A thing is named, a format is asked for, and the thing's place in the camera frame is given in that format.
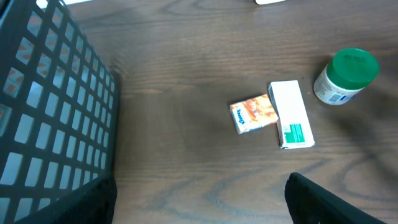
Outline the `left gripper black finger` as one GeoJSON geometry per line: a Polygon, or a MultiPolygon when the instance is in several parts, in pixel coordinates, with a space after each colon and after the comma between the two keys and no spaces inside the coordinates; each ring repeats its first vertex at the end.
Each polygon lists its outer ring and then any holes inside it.
{"type": "Polygon", "coordinates": [[[384,223],[297,172],[289,175],[284,195],[294,224],[384,223]]]}

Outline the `white green medicine box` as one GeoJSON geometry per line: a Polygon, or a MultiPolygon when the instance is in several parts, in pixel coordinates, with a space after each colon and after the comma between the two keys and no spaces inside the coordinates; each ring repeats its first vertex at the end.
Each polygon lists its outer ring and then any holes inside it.
{"type": "Polygon", "coordinates": [[[313,147],[315,140],[297,80],[271,82],[271,103],[279,117],[277,129],[281,149],[313,147]]]}

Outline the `orange tissue pack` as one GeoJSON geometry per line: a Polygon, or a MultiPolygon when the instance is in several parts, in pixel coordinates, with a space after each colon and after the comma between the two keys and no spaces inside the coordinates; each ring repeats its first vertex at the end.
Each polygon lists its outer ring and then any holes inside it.
{"type": "Polygon", "coordinates": [[[238,134],[263,128],[279,120],[267,94],[233,103],[229,110],[238,134]]]}

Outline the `green lid white jar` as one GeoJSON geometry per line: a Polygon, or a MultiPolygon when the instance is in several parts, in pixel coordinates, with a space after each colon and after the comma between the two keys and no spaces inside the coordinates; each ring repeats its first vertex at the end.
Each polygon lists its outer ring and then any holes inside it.
{"type": "Polygon", "coordinates": [[[313,84],[315,96],[328,105],[343,105],[379,74],[377,59],[363,49],[338,51],[313,84]]]}

